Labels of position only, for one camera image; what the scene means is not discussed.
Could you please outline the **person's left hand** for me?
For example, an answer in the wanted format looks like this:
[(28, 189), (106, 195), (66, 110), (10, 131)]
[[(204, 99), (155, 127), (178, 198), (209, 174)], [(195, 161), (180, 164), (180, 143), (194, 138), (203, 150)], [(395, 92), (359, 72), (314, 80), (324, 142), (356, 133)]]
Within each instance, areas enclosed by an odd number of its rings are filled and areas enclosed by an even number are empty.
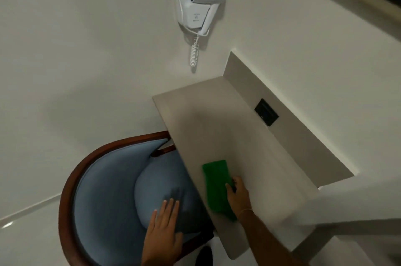
[(146, 232), (143, 244), (141, 266), (173, 266), (180, 254), (175, 254), (175, 229), (179, 201), (174, 200), (174, 210), (169, 225), (163, 228), (163, 203), (157, 210), (155, 227)]

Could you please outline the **person's right hand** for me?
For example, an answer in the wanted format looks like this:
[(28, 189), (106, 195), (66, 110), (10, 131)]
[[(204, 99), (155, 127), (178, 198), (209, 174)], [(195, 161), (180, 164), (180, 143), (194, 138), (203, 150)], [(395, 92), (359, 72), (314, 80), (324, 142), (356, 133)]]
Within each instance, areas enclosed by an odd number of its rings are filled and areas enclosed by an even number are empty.
[(235, 187), (235, 199), (228, 199), (229, 205), (239, 221), (243, 220), (243, 217), (248, 213), (253, 213), (249, 192), (245, 187), (245, 184), (240, 176), (234, 176), (232, 178), (233, 185)]

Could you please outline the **green cleaning cloth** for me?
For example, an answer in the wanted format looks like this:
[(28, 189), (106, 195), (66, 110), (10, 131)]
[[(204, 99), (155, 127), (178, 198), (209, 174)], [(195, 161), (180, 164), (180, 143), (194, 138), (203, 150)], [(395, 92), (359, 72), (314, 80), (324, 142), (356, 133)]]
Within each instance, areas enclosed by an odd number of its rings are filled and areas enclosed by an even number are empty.
[(202, 165), (207, 191), (207, 204), (211, 211), (226, 216), (231, 222), (237, 217), (227, 198), (226, 184), (234, 186), (226, 160), (218, 160)]

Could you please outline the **person's right forearm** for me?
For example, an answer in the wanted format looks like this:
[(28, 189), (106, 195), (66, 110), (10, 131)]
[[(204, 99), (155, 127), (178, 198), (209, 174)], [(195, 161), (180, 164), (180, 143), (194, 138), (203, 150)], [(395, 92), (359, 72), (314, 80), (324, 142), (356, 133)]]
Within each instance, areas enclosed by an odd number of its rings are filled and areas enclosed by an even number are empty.
[(254, 212), (248, 213), (239, 222), (258, 266), (309, 266), (293, 256)]

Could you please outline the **blue seat cushion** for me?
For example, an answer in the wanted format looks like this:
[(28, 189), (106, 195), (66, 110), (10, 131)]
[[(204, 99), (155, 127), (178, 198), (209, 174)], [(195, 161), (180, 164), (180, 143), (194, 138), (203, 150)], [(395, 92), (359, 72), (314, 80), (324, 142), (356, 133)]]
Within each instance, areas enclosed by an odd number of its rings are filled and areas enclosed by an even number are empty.
[(144, 228), (153, 211), (170, 199), (179, 201), (176, 232), (198, 233), (208, 226), (208, 212), (177, 150), (151, 158), (137, 178), (134, 202)]

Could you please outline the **black shoe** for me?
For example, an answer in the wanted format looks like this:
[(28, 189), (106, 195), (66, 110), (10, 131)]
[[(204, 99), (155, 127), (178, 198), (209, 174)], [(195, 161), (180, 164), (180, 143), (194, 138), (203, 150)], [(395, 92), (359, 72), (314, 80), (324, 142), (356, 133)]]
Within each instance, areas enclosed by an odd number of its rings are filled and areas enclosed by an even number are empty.
[(213, 251), (207, 245), (204, 246), (197, 255), (195, 266), (213, 266)]

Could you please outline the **wooden chair with blue upholstery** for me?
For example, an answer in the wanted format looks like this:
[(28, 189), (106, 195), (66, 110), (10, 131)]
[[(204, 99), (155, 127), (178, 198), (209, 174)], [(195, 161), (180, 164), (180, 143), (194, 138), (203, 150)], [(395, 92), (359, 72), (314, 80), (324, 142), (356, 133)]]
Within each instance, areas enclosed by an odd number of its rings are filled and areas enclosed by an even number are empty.
[[(85, 157), (64, 185), (58, 211), (58, 233), (70, 266), (140, 266), (147, 228), (138, 218), (134, 187), (155, 158), (177, 150), (164, 147), (168, 131), (108, 143)], [(214, 237), (209, 224), (183, 234), (177, 261)]]

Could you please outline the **black wall socket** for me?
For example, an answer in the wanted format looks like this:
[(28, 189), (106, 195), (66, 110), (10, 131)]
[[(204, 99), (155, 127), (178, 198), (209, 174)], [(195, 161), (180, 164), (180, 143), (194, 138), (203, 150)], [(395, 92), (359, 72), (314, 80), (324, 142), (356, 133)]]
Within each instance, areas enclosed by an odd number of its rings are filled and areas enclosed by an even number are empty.
[(272, 126), (279, 118), (279, 115), (263, 98), (258, 102), (254, 110), (268, 127)]

